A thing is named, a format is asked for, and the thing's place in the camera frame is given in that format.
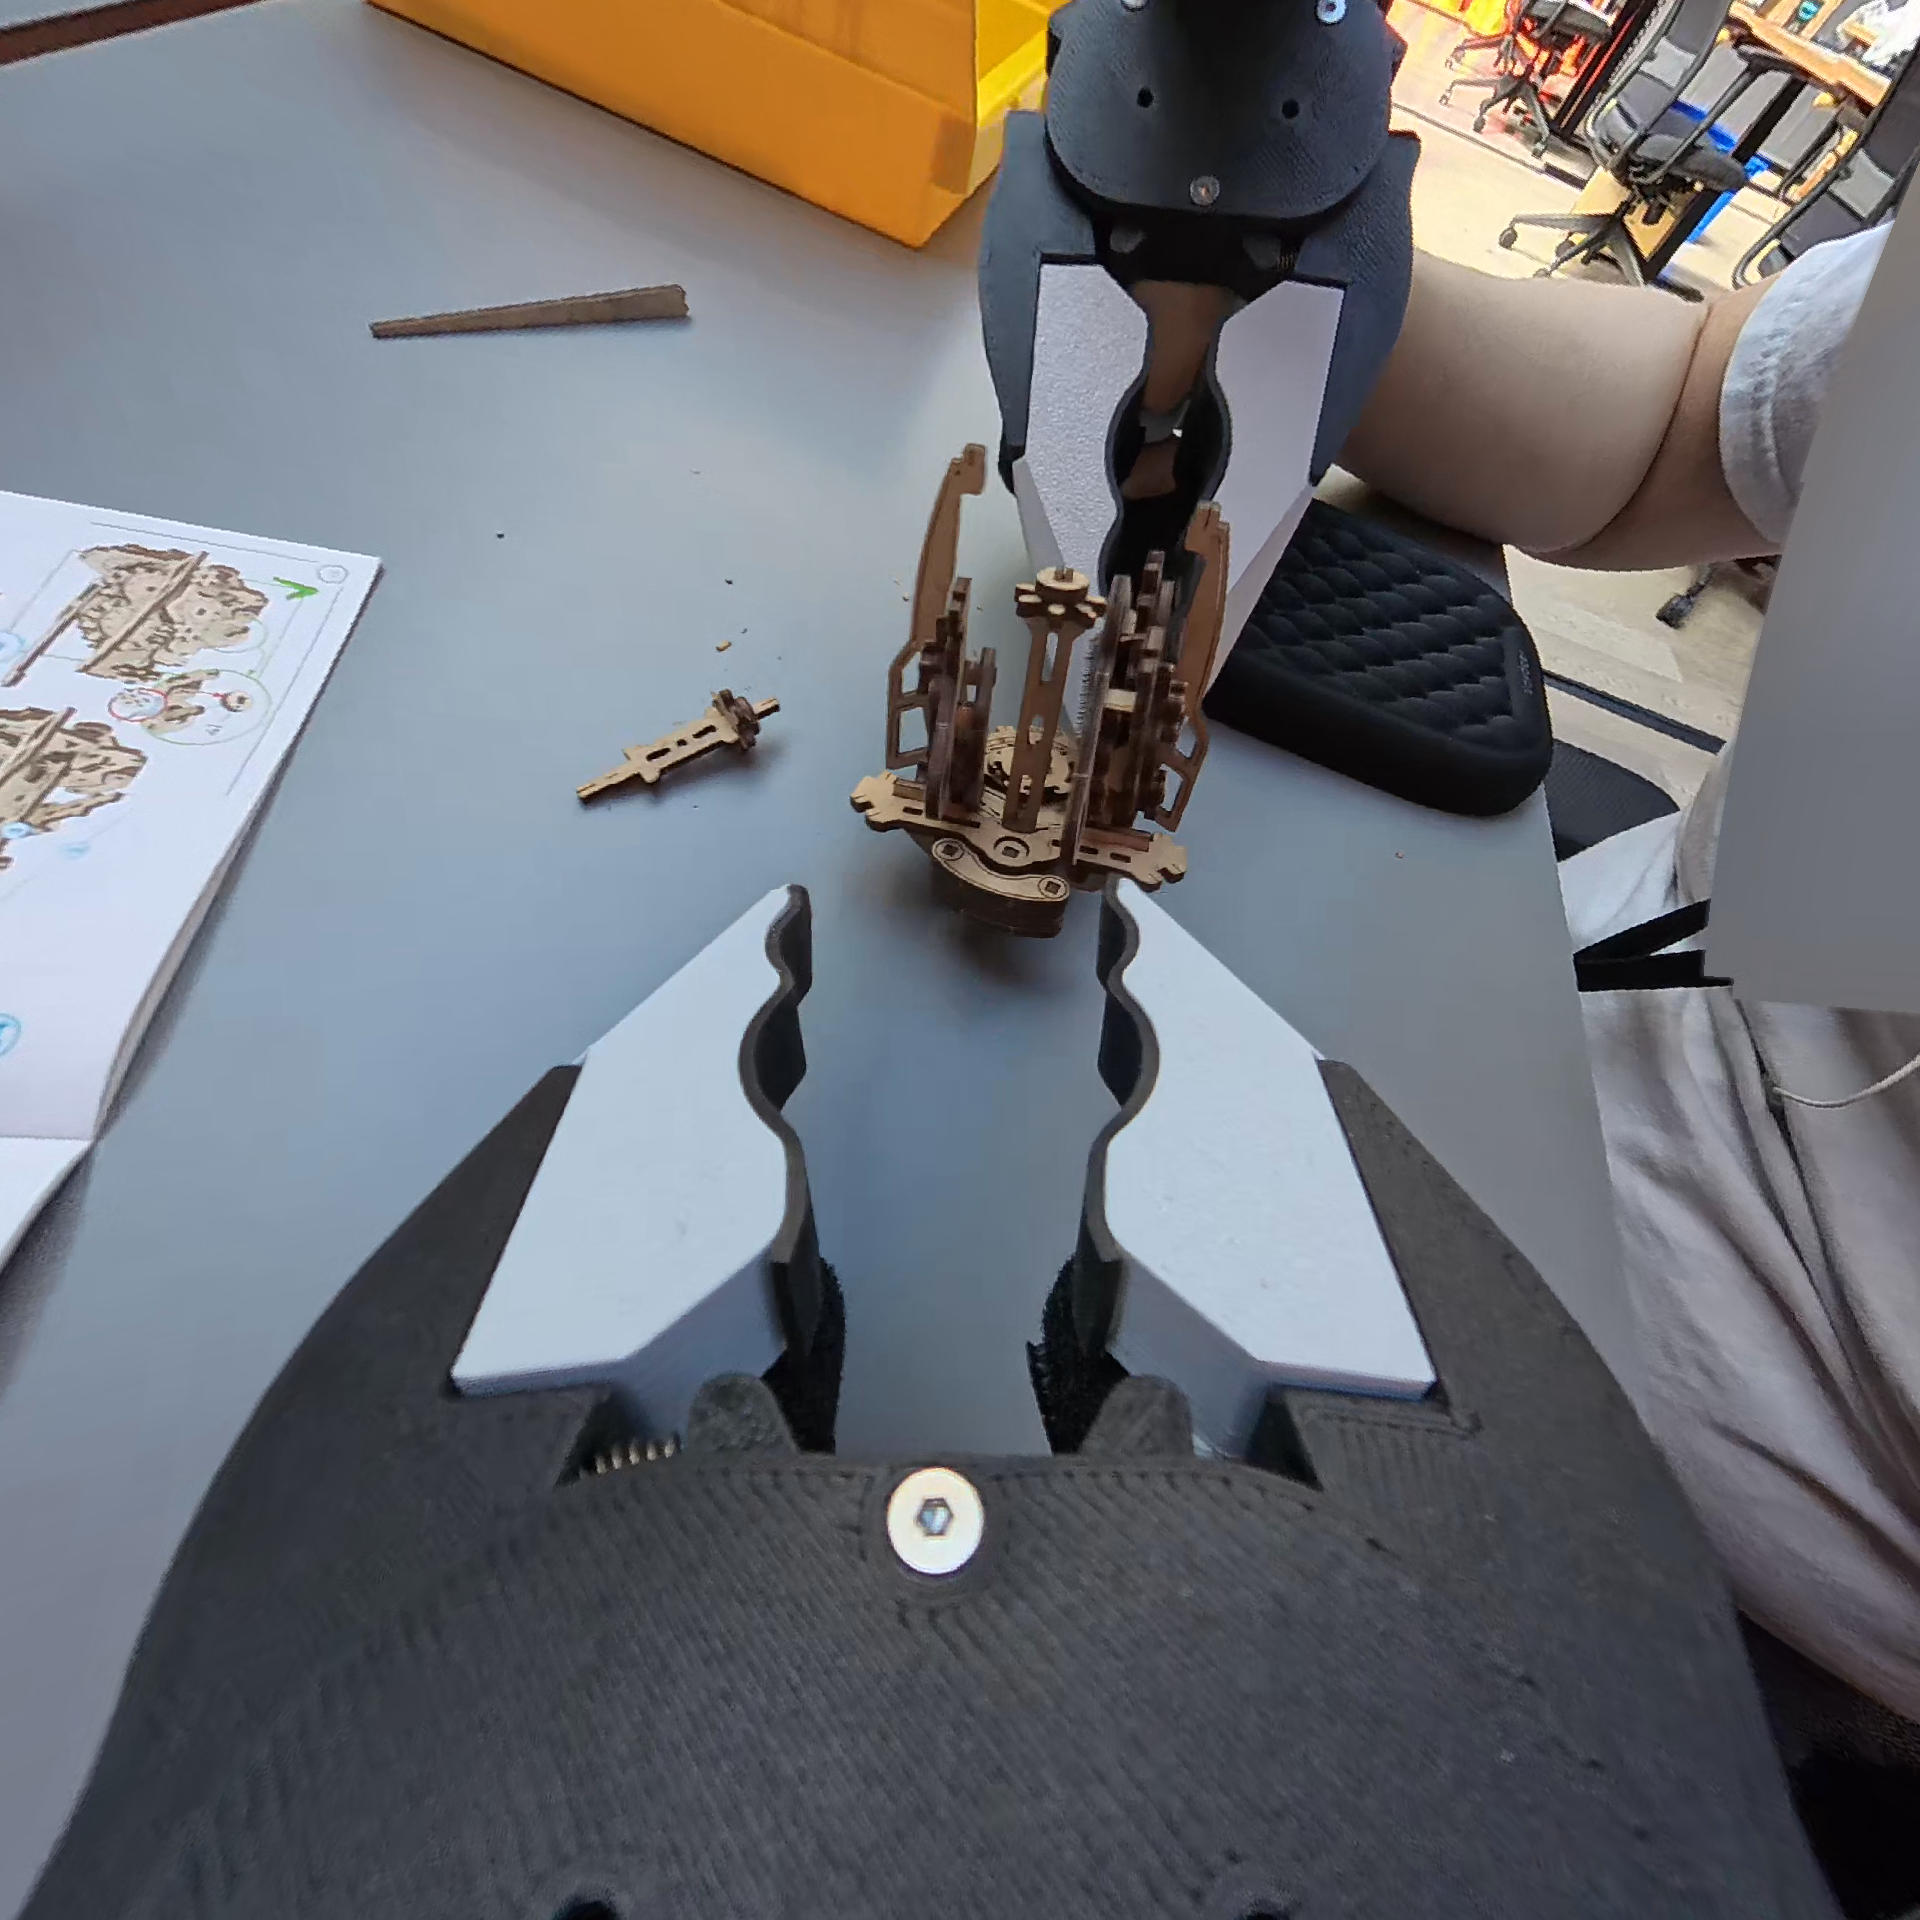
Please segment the person's right hand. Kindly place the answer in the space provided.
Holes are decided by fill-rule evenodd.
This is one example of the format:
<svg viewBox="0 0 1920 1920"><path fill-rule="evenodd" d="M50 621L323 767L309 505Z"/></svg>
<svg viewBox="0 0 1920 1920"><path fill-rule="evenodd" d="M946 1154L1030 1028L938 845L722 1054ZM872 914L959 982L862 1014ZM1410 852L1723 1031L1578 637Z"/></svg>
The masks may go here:
<svg viewBox="0 0 1920 1920"><path fill-rule="evenodd" d="M1236 298L1212 282L1140 277L1132 301L1146 311L1148 349L1140 392L1143 445L1119 497L1156 499L1176 485L1186 418Z"/></svg>

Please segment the wooden gear model assembly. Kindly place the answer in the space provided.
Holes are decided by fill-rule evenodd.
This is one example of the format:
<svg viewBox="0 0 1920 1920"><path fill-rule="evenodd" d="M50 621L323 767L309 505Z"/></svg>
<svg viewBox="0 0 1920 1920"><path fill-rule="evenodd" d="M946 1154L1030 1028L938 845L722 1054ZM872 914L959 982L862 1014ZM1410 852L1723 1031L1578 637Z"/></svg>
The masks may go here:
<svg viewBox="0 0 1920 1920"><path fill-rule="evenodd" d="M1226 629L1230 539L1203 502L1186 568L1155 548L1109 594L1062 565L1019 584L1019 708L993 727L998 655L969 649L972 581L956 575L963 497L983 488L985 449L972 442L939 479L909 641L885 669L885 768L855 785L850 809L878 832L906 832L949 905L1050 937L1075 891L1186 877L1170 832L1212 747L1203 694Z"/></svg>

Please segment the person's right forearm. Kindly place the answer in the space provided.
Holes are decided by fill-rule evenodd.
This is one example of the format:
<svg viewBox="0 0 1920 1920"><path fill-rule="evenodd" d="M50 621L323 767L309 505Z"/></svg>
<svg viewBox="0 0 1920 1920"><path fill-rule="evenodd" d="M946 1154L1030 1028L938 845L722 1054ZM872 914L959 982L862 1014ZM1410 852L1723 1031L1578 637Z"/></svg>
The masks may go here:
<svg viewBox="0 0 1920 1920"><path fill-rule="evenodd" d="M1418 251L1403 331L1338 462L1439 527L1572 568L1778 555L1718 442L1723 375L1763 295L1689 302Z"/></svg>

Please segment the white instruction booklet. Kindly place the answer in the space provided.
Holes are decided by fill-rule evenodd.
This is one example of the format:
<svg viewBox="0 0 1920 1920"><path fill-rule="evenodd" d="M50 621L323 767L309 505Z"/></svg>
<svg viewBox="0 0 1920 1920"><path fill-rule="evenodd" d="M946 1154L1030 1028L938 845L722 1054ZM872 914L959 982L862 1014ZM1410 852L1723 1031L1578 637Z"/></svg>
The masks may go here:
<svg viewBox="0 0 1920 1920"><path fill-rule="evenodd" d="M103 1132L378 575L2 495L2 1257Z"/></svg>

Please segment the small wooden axle part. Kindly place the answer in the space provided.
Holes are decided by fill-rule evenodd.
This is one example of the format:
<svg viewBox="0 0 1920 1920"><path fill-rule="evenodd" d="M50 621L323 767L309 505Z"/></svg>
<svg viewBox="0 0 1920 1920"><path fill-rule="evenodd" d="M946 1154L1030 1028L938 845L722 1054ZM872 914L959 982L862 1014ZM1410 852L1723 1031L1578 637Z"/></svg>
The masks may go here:
<svg viewBox="0 0 1920 1920"><path fill-rule="evenodd" d="M758 734L769 718L779 711L779 701L750 701L730 689L716 689L708 707L689 722L668 728L658 741L623 749L619 762L578 788L580 802L595 802L623 785L660 785L668 774L708 754L746 758L758 747Z"/></svg>

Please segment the black mesh office chair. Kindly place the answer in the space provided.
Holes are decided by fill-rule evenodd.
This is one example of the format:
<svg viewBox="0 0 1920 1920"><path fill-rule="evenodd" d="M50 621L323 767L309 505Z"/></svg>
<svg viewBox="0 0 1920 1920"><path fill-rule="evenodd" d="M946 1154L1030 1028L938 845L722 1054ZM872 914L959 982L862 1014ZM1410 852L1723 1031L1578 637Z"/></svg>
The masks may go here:
<svg viewBox="0 0 1920 1920"><path fill-rule="evenodd" d="M1659 282L1663 265L1695 234L1699 208L1745 188L1749 161L1806 84L1786 57L1736 32L1736 71L1709 109L1686 109L1682 94L1713 59L1728 19L1730 4L1675 4L1642 57L1596 99L1583 141L1596 161L1596 181L1616 188L1610 208L1515 214L1498 247L1512 249L1523 225L1539 225L1562 234L1539 277L1603 258L1628 285ZM1720 149L1718 119L1766 79L1775 84L1769 102L1735 145Z"/></svg>
<svg viewBox="0 0 1920 1920"><path fill-rule="evenodd" d="M1889 88L1833 169L1739 258L1735 289L1775 277L1820 244L1870 231L1898 214L1916 165L1916 109L1900 105L1893 94Z"/></svg>
<svg viewBox="0 0 1920 1920"><path fill-rule="evenodd" d="M1542 87L1568 55L1603 47L1610 28L1615 19L1585 4L1503 4L1498 32L1458 41L1442 59L1450 79L1438 94L1438 105L1450 105L1460 87L1485 88L1473 135L1495 112L1519 112L1530 129L1530 158L1542 161L1555 138Z"/></svg>

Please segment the black wrist rest pad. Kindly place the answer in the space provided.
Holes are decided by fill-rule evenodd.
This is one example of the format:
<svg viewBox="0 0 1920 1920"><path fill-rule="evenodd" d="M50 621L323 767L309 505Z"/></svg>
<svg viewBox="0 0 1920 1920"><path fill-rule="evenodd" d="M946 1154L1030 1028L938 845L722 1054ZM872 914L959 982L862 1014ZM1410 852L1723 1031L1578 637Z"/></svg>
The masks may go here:
<svg viewBox="0 0 1920 1920"><path fill-rule="evenodd" d="M1203 698L1208 721L1382 794L1500 818L1549 777L1542 667L1512 602L1315 499Z"/></svg>

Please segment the yellow plastic bin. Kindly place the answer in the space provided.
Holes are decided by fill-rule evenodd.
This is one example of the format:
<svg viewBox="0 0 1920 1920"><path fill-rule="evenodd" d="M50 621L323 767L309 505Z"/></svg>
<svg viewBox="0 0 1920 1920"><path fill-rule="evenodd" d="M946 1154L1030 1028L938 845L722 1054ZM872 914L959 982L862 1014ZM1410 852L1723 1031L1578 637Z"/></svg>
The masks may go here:
<svg viewBox="0 0 1920 1920"><path fill-rule="evenodd" d="M920 249L1042 99L1046 4L380 4Z"/></svg>

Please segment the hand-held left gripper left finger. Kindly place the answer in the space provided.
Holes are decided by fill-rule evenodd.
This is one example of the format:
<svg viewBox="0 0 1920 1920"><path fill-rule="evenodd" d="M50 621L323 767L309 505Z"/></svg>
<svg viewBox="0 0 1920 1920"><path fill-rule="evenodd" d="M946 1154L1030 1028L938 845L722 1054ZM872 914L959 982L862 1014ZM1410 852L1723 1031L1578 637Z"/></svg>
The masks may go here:
<svg viewBox="0 0 1920 1920"><path fill-rule="evenodd" d="M796 1132L812 901L776 885L578 1064L450 1365L462 1397L608 1388L692 1439L699 1388L805 1352L822 1261Z"/></svg>

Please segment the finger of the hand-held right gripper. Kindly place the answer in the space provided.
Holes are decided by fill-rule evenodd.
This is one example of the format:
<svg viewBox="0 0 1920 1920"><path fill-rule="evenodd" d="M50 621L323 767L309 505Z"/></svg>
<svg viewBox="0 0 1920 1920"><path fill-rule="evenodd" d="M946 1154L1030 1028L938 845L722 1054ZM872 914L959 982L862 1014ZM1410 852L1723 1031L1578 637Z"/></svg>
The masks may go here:
<svg viewBox="0 0 1920 1920"><path fill-rule="evenodd" d="M1216 678L1315 497L1315 442L1343 295L1293 279L1252 302L1215 285L1179 282L1176 295L1186 345L1198 349L1203 321L1219 325L1208 361L1195 368L1183 434L1189 455L1206 449L1200 415L1212 401L1219 475L1189 484L1195 499L1183 535L1198 529L1203 505L1215 505L1226 529L1226 557L1198 575L1198 598L1219 607L1208 659L1208 678Z"/></svg>
<svg viewBox="0 0 1920 1920"><path fill-rule="evenodd" d="M1012 462L1019 535L1036 572L1079 572L1102 589L1119 522L1113 445L1148 349L1136 301L1098 262L1046 262L1026 409Z"/></svg>

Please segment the person in white shirt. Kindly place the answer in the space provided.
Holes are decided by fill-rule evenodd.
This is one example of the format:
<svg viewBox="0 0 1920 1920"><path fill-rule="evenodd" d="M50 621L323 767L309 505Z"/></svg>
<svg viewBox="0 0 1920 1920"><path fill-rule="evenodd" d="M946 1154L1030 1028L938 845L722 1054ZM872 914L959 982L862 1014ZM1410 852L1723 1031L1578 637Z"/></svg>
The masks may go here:
<svg viewBox="0 0 1920 1920"><path fill-rule="evenodd" d="M1639 1414L1739 1608L1916 1718L1916 1019L1583 991Z"/></svg>

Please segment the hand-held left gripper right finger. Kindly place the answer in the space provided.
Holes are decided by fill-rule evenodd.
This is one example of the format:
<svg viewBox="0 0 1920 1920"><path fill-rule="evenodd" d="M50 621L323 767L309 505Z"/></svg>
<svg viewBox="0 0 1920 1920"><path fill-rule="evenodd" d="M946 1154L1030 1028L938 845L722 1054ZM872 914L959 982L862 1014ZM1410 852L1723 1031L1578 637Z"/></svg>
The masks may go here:
<svg viewBox="0 0 1920 1920"><path fill-rule="evenodd" d="M1135 879L1098 935L1079 1339L1176 1387L1203 1451L1248 1455L1273 1388L1418 1399L1438 1368L1323 1059Z"/></svg>

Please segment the wooden wedge stick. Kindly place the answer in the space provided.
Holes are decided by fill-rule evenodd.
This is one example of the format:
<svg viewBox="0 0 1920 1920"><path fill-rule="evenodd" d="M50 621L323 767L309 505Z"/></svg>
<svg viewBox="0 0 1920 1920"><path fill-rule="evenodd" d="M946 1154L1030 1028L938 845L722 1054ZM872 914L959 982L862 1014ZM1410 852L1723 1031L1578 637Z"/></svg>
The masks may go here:
<svg viewBox="0 0 1920 1920"><path fill-rule="evenodd" d="M520 301L506 307L475 307L400 321L370 321L373 339L415 339L492 331L553 331L568 325L616 324L685 324L685 289L679 282L653 282L613 289L580 298Z"/></svg>

